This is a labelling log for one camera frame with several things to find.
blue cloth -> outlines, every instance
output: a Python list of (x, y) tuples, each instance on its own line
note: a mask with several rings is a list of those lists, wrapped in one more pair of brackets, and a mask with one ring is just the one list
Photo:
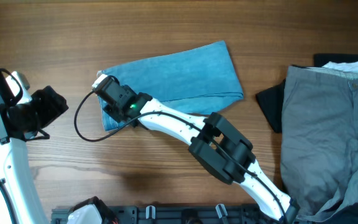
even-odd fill
[[(193, 50), (117, 65), (99, 73), (147, 93), (183, 113), (210, 114), (244, 98), (224, 41)], [(101, 107), (106, 103), (99, 99)], [(102, 111), (105, 131), (118, 128)]]

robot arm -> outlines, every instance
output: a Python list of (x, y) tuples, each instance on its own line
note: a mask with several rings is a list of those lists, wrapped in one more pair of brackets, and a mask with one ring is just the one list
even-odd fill
[[(10, 76), (6, 79), (2, 71)], [(25, 142), (68, 107), (47, 86), (29, 95), (26, 80), (0, 69), (0, 223), (48, 223), (35, 189)]]
[[(120, 86), (115, 77), (107, 75), (95, 81), (93, 91), (107, 102), (103, 110), (116, 121), (135, 119), (134, 126), (161, 131), (189, 145), (190, 153), (210, 174), (226, 184), (239, 184), (268, 217), (282, 223), (296, 218), (296, 201), (263, 173), (251, 152), (252, 144), (220, 114), (205, 118), (175, 111), (145, 93)], [(213, 140), (220, 135), (220, 143)]]

black mount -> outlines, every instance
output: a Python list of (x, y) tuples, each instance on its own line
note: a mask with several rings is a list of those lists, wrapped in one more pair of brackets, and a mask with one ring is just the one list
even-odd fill
[(103, 111), (117, 122), (127, 121), (140, 115), (143, 106), (153, 99), (146, 93), (136, 94), (128, 85), (120, 86), (114, 76), (105, 78), (94, 92), (107, 103)]
[[(191, 140), (190, 153), (211, 175), (225, 184), (243, 182), (244, 171), (238, 164), (247, 169), (255, 161), (251, 142), (220, 114), (212, 113), (204, 122), (200, 134)], [(221, 134), (223, 139), (219, 145), (226, 153), (213, 149), (211, 142), (205, 138), (212, 139)]]

gray trousers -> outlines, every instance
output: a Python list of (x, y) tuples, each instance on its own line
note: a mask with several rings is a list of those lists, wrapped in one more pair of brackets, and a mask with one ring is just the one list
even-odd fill
[(358, 73), (331, 72), (289, 67), (285, 84), (282, 179), (314, 222), (358, 203)]

black cable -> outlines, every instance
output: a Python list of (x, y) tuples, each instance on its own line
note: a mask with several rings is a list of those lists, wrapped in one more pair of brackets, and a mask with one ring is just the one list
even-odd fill
[[(84, 104), (84, 102), (86, 101), (86, 99), (88, 99), (88, 97), (90, 97), (90, 95), (92, 95), (94, 93), (94, 91), (89, 92), (84, 99), (81, 101), (80, 105), (78, 105), (77, 110), (75, 111), (75, 115), (74, 115), (74, 128), (75, 131), (77, 132), (77, 134), (79, 135), (80, 138), (84, 139), (85, 141), (88, 142), (98, 142), (98, 141), (102, 141), (105, 140), (106, 138), (109, 138), (113, 135), (115, 135), (117, 132), (119, 132), (120, 130), (122, 130), (123, 128), (125, 128), (126, 126), (130, 125), (133, 121), (143, 117), (143, 116), (147, 116), (147, 115), (151, 115), (151, 114), (162, 114), (165, 116), (169, 116), (172, 118), (175, 118), (183, 123), (185, 123), (186, 125), (189, 125), (191, 128), (196, 129), (197, 131), (199, 131), (201, 133), (201, 129), (197, 126), (195, 126), (193, 123), (190, 123), (178, 116), (172, 115), (170, 113), (166, 113), (163, 111), (153, 111), (153, 112), (148, 112), (148, 113), (144, 113), (141, 114), (139, 116), (136, 116), (135, 118), (130, 119), (128, 122), (126, 122), (124, 125), (122, 125), (121, 127), (117, 128), (116, 130), (114, 130), (113, 132), (109, 133), (108, 135), (101, 137), (99, 139), (87, 139), (84, 136), (82, 136), (82, 134), (79, 132), (78, 127), (77, 127), (77, 116), (78, 116), (78, 112), (80, 111), (82, 105)], [(220, 145), (219, 143), (217, 143), (214, 139), (210, 138), (209, 136), (207, 136), (206, 134), (204, 134), (204, 137), (209, 140), (210, 142), (212, 142), (217, 149), (219, 149), (224, 157), (226, 157), (226, 159), (229, 159), (231, 162), (233, 162), (238, 168), (240, 168), (242, 171), (244, 171), (246, 174), (249, 174), (251, 177), (255, 178), (258, 182), (260, 182), (260, 184), (262, 184), (267, 191), (269, 191), (269, 193), (273, 196), (274, 200), (276, 200), (278, 206), (280, 207), (281, 212), (283, 213), (283, 219), (284, 219), (284, 223), (287, 223), (287, 216), (285, 215), (285, 211), (284, 208), (282, 207), (278, 197), (273, 193), (273, 191), (258, 177), (258, 175), (256, 173), (253, 173), (249, 170), (247, 170), (245, 167), (243, 167), (240, 163), (238, 163), (235, 159), (233, 159)]]
[(119, 132), (120, 130), (122, 130), (123, 128), (125, 128), (126, 126), (130, 125), (132, 122), (134, 122), (135, 120), (141, 118), (141, 117), (144, 117), (144, 116), (147, 116), (147, 115), (151, 115), (151, 114), (161, 114), (161, 115), (165, 115), (165, 116), (170, 116), (172, 118), (175, 118), (185, 124), (187, 124), (188, 126), (190, 126), (191, 128), (194, 128), (196, 129), (197, 131), (200, 131), (201, 132), (201, 129), (197, 126), (195, 126), (194, 124), (186, 121), (185, 119), (182, 119), (178, 116), (175, 116), (175, 115), (172, 115), (170, 113), (166, 113), (166, 112), (163, 112), (163, 111), (153, 111), (153, 112), (147, 112), (147, 113), (144, 113), (144, 114), (141, 114), (139, 116), (136, 116), (135, 118), (132, 118), (130, 119), (128, 122), (126, 122), (124, 125), (122, 125), (121, 127), (117, 128), (116, 130), (114, 130), (113, 132), (107, 134), (106, 136), (104, 137), (101, 137), (99, 139), (88, 139), (86, 137), (84, 137), (80, 131), (78, 130), (78, 127), (77, 127), (77, 116), (78, 116), (78, 112), (80, 111), (82, 105), (84, 104), (84, 102), (86, 101), (86, 99), (88, 99), (88, 97), (90, 97), (90, 95), (92, 95), (92, 93), (94, 93), (94, 91), (91, 91), (90, 93), (88, 93), (84, 99), (81, 101), (80, 105), (78, 105), (78, 108), (77, 110), (75, 111), (75, 114), (74, 114), (74, 128), (75, 128), (75, 131), (77, 132), (78, 136), (82, 139), (84, 139), (85, 141), (88, 141), (88, 142), (98, 142), (98, 141), (102, 141), (102, 140), (105, 140), (106, 138), (109, 138), (113, 135), (115, 135), (117, 132)]
[(35, 140), (47, 140), (50, 139), (50, 135), (48, 133), (46, 133), (44, 130), (42, 129), (38, 129), (38, 132), (41, 133), (43, 136), (38, 136), (32, 139), (26, 139), (26, 141), (35, 141)]
[(9, 212), (9, 216), (11, 217), (12, 224), (17, 224), (16, 214), (13, 210), (13, 205), (12, 205), (11, 199), (9, 198), (7, 190), (5, 189), (4, 182), (2, 182), (1, 180), (0, 180), (0, 191), (1, 191), (2, 196), (4, 197), (7, 211)]
[(17, 85), (19, 86), (19, 92), (18, 94), (15, 96), (15, 100), (12, 100), (11, 101), (11, 106), (14, 106), (16, 105), (20, 99), (23, 97), (23, 88), (22, 88), (22, 85), (20, 85), (19, 81), (12, 75), (12, 73), (8, 70), (6, 70), (5, 68), (0, 68), (0, 70), (6, 74), (8, 74), (16, 83)]

